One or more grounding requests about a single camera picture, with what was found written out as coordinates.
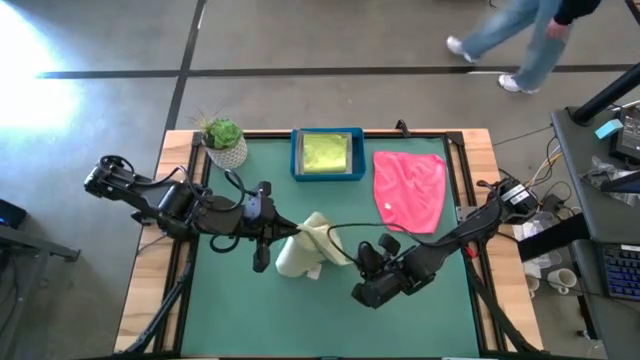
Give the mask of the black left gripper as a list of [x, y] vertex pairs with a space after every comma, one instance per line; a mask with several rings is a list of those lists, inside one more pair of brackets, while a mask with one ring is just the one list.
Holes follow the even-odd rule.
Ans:
[[[276, 224], [277, 211], [274, 201], [270, 198], [272, 192], [271, 183], [268, 181], [260, 181], [256, 187], [250, 192], [250, 196], [260, 195], [262, 197], [262, 218], [259, 222], [246, 222], [246, 225], [254, 230], [256, 241], [256, 250], [253, 255], [252, 268], [257, 273], [262, 273], [270, 264], [269, 247], [273, 242], [273, 227]], [[299, 225], [290, 220], [280, 217], [278, 219], [281, 229], [278, 232], [280, 239], [295, 236], [300, 233]]]

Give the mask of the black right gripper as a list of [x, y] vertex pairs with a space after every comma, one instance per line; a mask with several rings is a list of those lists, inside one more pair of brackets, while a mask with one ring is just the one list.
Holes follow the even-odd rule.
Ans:
[[414, 261], [407, 257], [407, 252], [400, 252], [400, 242], [390, 234], [383, 233], [378, 239], [378, 246], [383, 252], [373, 248], [383, 256], [383, 268], [370, 277], [364, 277], [356, 257], [356, 266], [363, 281], [356, 284], [352, 291], [352, 296], [358, 302], [373, 309], [381, 307], [400, 293], [411, 295], [416, 286]]

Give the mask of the pale green teal-edged towel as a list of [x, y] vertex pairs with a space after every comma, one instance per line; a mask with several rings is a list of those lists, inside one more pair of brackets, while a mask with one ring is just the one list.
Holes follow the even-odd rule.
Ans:
[[330, 230], [332, 225], [322, 213], [313, 212], [298, 225], [299, 233], [287, 238], [275, 262], [277, 272], [290, 278], [318, 280], [325, 262], [350, 265], [352, 261], [342, 253], [337, 231]]

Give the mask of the lime green microfiber towel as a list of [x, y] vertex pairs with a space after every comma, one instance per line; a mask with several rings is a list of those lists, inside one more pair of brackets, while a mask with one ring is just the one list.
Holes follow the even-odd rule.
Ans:
[[344, 135], [308, 133], [303, 136], [303, 166], [307, 174], [343, 173], [347, 170], [348, 140]]

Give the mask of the blue plastic bin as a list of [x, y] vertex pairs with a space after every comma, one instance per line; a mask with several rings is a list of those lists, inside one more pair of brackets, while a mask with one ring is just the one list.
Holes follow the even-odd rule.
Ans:
[[[347, 174], [300, 175], [296, 173], [296, 140], [299, 132], [345, 132], [352, 135], [352, 171]], [[291, 132], [291, 174], [299, 182], [358, 181], [366, 173], [364, 132], [361, 128], [302, 128]]]

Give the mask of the succulent in patterned white pot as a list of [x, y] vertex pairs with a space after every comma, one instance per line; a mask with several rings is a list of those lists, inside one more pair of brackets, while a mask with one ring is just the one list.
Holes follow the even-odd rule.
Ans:
[[243, 130], [228, 117], [205, 116], [196, 119], [201, 143], [211, 161], [222, 169], [240, 167], [248, 156]]

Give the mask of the white mug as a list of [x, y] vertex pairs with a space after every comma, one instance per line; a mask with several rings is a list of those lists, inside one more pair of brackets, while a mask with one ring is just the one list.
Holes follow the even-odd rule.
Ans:
[[578, 282], [576, 274], [568, 268], [560, 268], [549, 272], [546, 280], [561, 295], [568, 295]]

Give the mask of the black power adapter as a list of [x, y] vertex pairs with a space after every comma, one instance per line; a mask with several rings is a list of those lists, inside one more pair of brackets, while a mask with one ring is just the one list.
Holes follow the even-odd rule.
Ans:
[[564, 208], [564, 200], [555, 194], [546, 195], [541, 202], [540, 210], [551, 214], [557, 214]]

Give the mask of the grey side desk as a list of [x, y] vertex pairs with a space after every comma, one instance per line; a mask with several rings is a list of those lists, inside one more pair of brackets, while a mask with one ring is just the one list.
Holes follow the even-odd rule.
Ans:
[[609, 360], [640, 360], [640, 302], [607, 296], [597, 253], [597, 247], [604, 244], [640, 247], [640, 207], [616, 200], [581, 179], [591, 169], [594, 156], [621, 164], [608, 156], [608, 142], [595, 135], [595, 130], [612, 117], [611, 113], [602, 112], [591, 126], [583, 127], [571, 120], [567, 110], [560, 110], [551, 115], [551, 121], [589, 231], [587, 239], [573, 241], [569, 250], [578, 266], [580, 285], [586, 291], [585, 301], [596, 335]]

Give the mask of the black keyboard blue backlight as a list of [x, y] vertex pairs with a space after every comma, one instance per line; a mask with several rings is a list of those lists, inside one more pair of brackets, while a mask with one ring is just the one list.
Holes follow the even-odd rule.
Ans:
[[640, 302], [640, 246], [606, 245], [599, 249], [610, 297]]

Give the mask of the black furniture base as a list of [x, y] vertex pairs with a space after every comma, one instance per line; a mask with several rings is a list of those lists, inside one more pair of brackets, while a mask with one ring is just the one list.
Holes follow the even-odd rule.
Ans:
[[79, 250], [0, 225], [0, 360], [10, 353], [24, 302], [48, 257], [75, 262], [79, 255]]

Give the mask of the clear plastic bag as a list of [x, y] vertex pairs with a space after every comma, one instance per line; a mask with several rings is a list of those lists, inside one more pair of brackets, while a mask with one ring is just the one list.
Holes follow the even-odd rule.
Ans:
[[593, 156], [591, 168], [582, 173], [580, 178], [601, 193], [640, 208], [640, 165], [626, 162], [619, 168]]

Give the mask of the black box blue light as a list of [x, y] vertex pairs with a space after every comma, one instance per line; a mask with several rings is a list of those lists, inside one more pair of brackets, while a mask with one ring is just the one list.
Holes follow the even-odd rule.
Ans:
[[10, 202], [0, 199], [0, 225], [19, 229], [27, 217], [27, 211]]

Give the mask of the light blue small box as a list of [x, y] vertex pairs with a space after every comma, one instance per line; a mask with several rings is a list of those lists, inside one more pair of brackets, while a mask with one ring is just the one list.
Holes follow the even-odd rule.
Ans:
[[611, 119], [595, 130], [595, 135], [599, 140], [608, 138], [623, 128], [619, 119]]

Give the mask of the person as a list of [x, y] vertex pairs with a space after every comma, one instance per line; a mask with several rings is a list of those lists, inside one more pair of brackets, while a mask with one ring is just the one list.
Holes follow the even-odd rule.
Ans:
[[[592, 14], [602, 0], [509, 0], [479, 28], [463, 39], [450, 36], [447, 49], [469, 63], [475, 63], [488, 51], [533, 26], [525, 60], [514, 73], [501, 74], [498, 85], [512, 93], [536, 93], [560, 60], [574, 22]], [[549, 21], [569, 25], [564, 38], [546, 35]]]

